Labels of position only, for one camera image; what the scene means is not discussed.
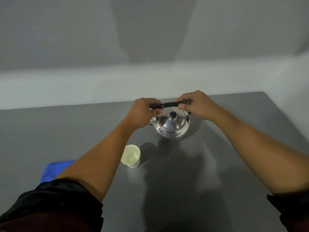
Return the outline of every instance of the hand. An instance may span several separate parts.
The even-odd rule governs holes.
[[[187,101],[188,104],[179,104],[178,108],[180,110],[189,111],[205,120],[211,120],[221,109],[210,97],[199,90],[192,93],[185,93],[176,99],[176,102],[184,101]]]
[[[140,98],[134,101],[126,120],[134,129],[146,126],[152,117],[162,114],[162,109],[156,109],[161,101],[155,98]]]

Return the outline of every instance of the person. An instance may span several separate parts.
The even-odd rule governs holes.
[[[263,134],[205,93],[180,96],[179,109],[215,123],[272,195],[288,231],[309,231],[309,157]],[[0,231],[100,231],[102,204],[132,133],[162,113],[161,101],[140,98],[123,121],[55,180],[22,194],[0,216]]]

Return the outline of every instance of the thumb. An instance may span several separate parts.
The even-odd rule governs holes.
[[[178,108],[179,108],[180,110],[190,111],[191,104],[180,103],[180,104],[178,105]]]
[[[153,109],[151,110],[152,116],[156,116],[163,113],[162,109]]]

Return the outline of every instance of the blue cloth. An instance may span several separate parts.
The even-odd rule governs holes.
[[[42,182],[50,182],[54,180],[56,176],[58,176],[64,169],[70,166],[73,162],[74,160],[61,161],[48,164],[43,171],[40,184]]]

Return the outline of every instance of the forearm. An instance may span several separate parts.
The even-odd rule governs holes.
[[[272,193],[308,189],[309,157],[245,124],[222,108],[212,121]]]
[[[126,143],[134,131],[130,122],[123,120],[114,131],[56,179],[75,179],[101,202],[114,178]]]

